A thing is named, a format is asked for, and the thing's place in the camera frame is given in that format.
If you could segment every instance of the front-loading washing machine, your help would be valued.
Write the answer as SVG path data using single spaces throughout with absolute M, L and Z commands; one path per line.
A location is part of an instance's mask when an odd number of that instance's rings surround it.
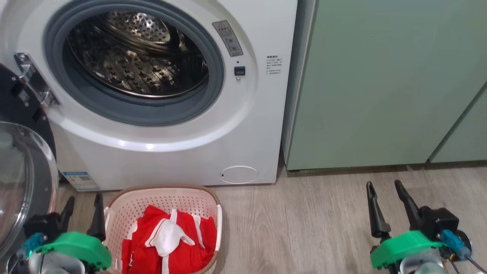
M 0 62 L 79 190 L 272 183 L 296 6 L 0 0 Z

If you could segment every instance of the floor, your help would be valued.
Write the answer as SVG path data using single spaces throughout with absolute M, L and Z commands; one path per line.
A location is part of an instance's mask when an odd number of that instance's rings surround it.
M 216 274 L 371 274 L 365 184 L 374 183 L 392 235 L 408 230 L 394 180 L 418 206 L 446 207 L 473 242 L 473 258 L 487 267 L 487 163 L 399 166 L 288 173 L 273 185 L 214 187 L 224 209 L 224 236 Z M 76 196 L 70 230 L 86 232 L 93 193 L 59 191 L 58 210 Z M 107 204 L 115 193 L 104 194 Z M 458 263 L 461 273 L 477 271 Z

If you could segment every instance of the laundry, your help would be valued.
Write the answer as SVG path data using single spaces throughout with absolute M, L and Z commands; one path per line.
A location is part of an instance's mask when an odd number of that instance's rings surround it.
M 217 232 L 213 218 L 150 205 L 122 243 L 123 274 L 189 274 L 212 259 Z

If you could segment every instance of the perforated basket side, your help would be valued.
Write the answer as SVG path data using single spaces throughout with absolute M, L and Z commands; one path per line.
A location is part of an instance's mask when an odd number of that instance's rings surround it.
M 109 270 L 111 273 L 120 273 L 122 241 L 127 238 L 130 228 L 149 205 L 166 212 L 174 208 L 204 218 L 212 217 L 217 229 L 222 223 L 220 201 L 212 191 L 204 187 L 156 185 L 124 190 L 105 211 L 107 237 L 104 244 L 112 254 L 112 267 Z M 208 273 L 210 268 L 214 268 L 212 264 L 216 261 L 217 254 L 216 251 L 210 264 L 201 273 Z

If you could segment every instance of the red clothing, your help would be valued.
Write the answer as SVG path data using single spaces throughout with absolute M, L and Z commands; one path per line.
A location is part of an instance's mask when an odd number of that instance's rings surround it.
M 148 206 L 144 216 L 138 218 L 137 230 L 132 234 L 132 240 L 125 239 L 122 243 L 123 274 L 162 274 L 167 271 L 167 266 L 163 270 L 163 259 L 156 248 L 146 246 L 146 241 L 162 219 L 170 219 L 170 215 L 154 206 Z M 198 228 L 192 215 L 178 211 L 175 222 L 195 244 L 179 241 L 179 246 L 168 256 L 169 274 L 198 272 L 210 262 L 215 251 L 217 236 L 213 218 L 201 218 L 200 221 L 199 230 L 204 247 L 198 239 Z

